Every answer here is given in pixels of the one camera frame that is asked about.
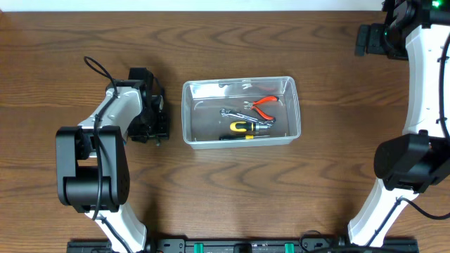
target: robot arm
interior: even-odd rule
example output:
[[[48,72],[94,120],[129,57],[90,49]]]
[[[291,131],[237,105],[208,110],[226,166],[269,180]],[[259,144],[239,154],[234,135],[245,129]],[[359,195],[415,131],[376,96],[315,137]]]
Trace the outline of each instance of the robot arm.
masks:
[[[162,111],[162,94],[152,96],[153,74],[146,68],[130,69],[128,80],[115,80],[106,87],[106,98],[90,117],[78,126],[62,127],[56,134],[58,196],[64,205],[95,221],[111,241],[114,252],[141,252],[146,246],[146,227],[139,222],[127,202],[129,171],[124,142],[168,138],[167,116]],[[99,143],[95,143],[96,115],[107,105],[98,126]],[[98,198],[98,168],[79,166],[79,160],[102,159],[101,205],[95,214]]]
[[[450,172],[449,147],[439,122],[438,89],[450,18],[445,6],[438,7],[431,1],[386,1],[386,23],[360,30],[363,36],[368,32],[368,53],[409,60],[409,108],[403,136],[382,143],[376,151],[378,178],[361,211],[348,224],[351,243],[381,247],[406,206],[398,199],[414,200]],[[445,101],[450,101],[448,69],[444,75]],[[445,111],[450,111],[450,103],[444,105]]]

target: yellow screwdriver handle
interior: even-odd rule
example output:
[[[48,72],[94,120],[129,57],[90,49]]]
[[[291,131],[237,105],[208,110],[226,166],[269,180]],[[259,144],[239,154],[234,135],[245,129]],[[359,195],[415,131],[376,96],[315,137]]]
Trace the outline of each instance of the yellow screwdriver handle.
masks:
[[[253,131],[254,130],[254,123],[249,122],[233,122],[230,124],[230,129],[232,131],[237,132],[246,132],[246,131]]]

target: green light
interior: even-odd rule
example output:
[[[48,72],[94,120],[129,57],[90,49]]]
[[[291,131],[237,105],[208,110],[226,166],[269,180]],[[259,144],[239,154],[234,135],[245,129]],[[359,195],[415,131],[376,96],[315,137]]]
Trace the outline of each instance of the green light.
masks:
[[[434,7],[439,8],[439,6],[441,6],[442,2],[439,0],[433,1],[431,3]]]

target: cable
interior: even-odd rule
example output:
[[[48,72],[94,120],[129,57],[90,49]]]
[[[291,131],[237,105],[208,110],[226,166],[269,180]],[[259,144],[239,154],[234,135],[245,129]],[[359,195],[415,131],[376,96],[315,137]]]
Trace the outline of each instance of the cable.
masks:
[[[132,250],[128,247],[128,245],[125,243],[125,241],[117,234],[117,232],[114,230],[113,226],[106,220],[106,218],[100,219],[101,223],[105,224],[112,235],[122,244],[122,246],[125,248],[127,253],[133,253]]]
[[[103,72],[100,72],[99,70],[97,70],[94,66],[91,65],[91,63],[89,63],[88,60],[95,63],[99,68],[102,69]],[[98,137],[98,125],[100,124],[101,118],[105,114],[105,111],[108,109],[108,107],[111,105],[111,103],[113,103],[114,100],[117,98],[118,92],[117,92],[117,85],[115,84],[113,77],[111,77],[110,73],[100,63],[98,63],[96,60],[94,60],[93,58],[88,57],[88,56],[84,57],[84,62],[95,72],[103,75],[104,77],[107,77],[111,81],[112,86],[114,87],[114,93],[112,94],[111,99],[100,109],[100,111],[98,111],[98,113],[95,115],[95,120],[94,120],[93,135],[94,135],[94,142],[95,142],[94,144],[96,147],[96,154],[97,154],[97,171],[98,171],[97,201],[96,201],[96,208],[94,210],[94,215],[92,216],[92,220],[95,221],[97,218],[97,215],[98,215],[98,211],[100,211],[101,193],[103,192],[103,182],[102,182],[103,167],[102,167],[102,162],[101,162],[100,138]]]
[[[412,207],[414,207],[414,209],[416,209],[418,212],[420,212],[423,216],[429,218],[429,219],[433,219],[433,220],[445,220],[450,218],[450,213],[442,215],[442,216],[436,216],[436,215],[432,215],[429,214],[427,212],[425,212],[422,208],[420,208],[418,205],[416,205],[414,202],[406,199],[405,197],[399,197],[395,203],[394,206],[391,208],[391,210],[389,211],[389,213],[387,214],[387,216],[385,217],[385,219],[382,221],[381,225],[378,227],[377,230],[375,230],[374,234],[372,235],[371,239],[367,242],[367,245],[372,244],[372,242],[375,240],[375,238],[378,236],[379,232],[385,227],[387,221],[389,221],[390,217],[392,216],[392,214],[394,213],[395,209],[400,205],[400,203],[402,201],[405,201],[406,203],[410,204]]]
[[[387,38],[388,33],[390,33],[390,32],[388,32],[388,30],[385,29],[385,33],[382,37],[385,40],[386,45],[389,46],[392,49],[392,51],[394,51],[395,53],[398,53],[399,51],[391,44],[391,42]]]
[[[304,237],[309,234],[309,233],[317,233],[319,234],[321,237],[323,237],[322,233],[318,232],[317,230],[309,230],[303,233],[302,237],[300,238],[300,247],[305,251],[305,252],[309,252],[305,247],[303,247],[303,239]],[[329,245],[331,245],[331,242],[327,239],[327,238],[323,238]]]
[[[385,219],[382,221],[381,225],[378,227],[378,229],[375,230],[374,234],[372,235],[372,238],[367,242],[367,245],[371,245],[372,242],[375,240],[375,238],[378,236],[378,234],[381,232],[381,230],[385,227],[387,221],[389,221],[390,217],[392,216],[392,214],[394,213],[395,209],[400,205],[401,200],[398,199],[395,203],[394,206],[391,208],[391,210],[389,211],[389,213],[387,213],[387,216],[385,217]]]
[[[397,201],[402,201],[402,200],[407,202],[408,204],[410,204],[412,207],[414,207],[414,209],[416,209],[423,216],[425,216],[425,217],[427,217],[429,219],[441,221],[441,220],[445,220],[445,219],[450,218],[450,213],[442,215],[442,216],[436,216],[436,215],[429,214],[429,213],[425,212],[422,208],[420,208],[418,205],[416,205],[414,202],[412,202],[412,201],[410,201],[410,200],[408,200],[408,199],[406,199],[404,197],[399,198]]]
[[[313,251],[310,251],[309,253],[322,253],[322,252],[365,252],[365,251],[372,251],[372,252],[386,252],[386,253],[408,253],[402,250],[396,250],[396,249],[383,249],[378,247],[369,247],[369,246],[337,246],[337,247],[327,247],[322,249],[315,249]]]
[[[450,145],[450,135],[445,122],[446,118],[444,113],[444,71],[449,45],[450,34],[448,35],[444,48],[442,49],[442,57],[439,68],[439,123],[441,124],[442,131],[444,132],[445,139],[447,140],[447,145]]]
[[[102,69],[103,72],[100,72],[100,70],[97,70],[94,66],[91,65],[91,63],[89,63],[88,60],[95,63],[99,68]],[[113,77],[111,77],[110,73],[100,63],[98,63],[96,60],[94,60],[92,57],[89,57],[89,56],[84,57],[84,63],[86,63],[86,65],[88,65],[93,71],[108,78],[111,81],[112,86],[114,87],[114,94],[117,95],[117,86],[115,85]]]

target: screwdriver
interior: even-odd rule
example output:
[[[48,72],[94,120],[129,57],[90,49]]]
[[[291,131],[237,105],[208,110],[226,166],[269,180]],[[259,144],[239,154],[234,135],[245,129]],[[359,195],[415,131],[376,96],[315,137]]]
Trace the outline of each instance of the screwdriver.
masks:
[[[230,129],[232,131],[237,132],[246,132],[246,131],[256,131],[259,130],[267,130],[270,126],[260,124],[260,123],[252,123],[252,122],[233,122],[230,124]]]
[[[251,135],[238,135],[238,136],[220,136],[219,141],[234,141],[234,140],[251,140],[254,138],[268,138],[270,135],[263,136],[251,136]]]

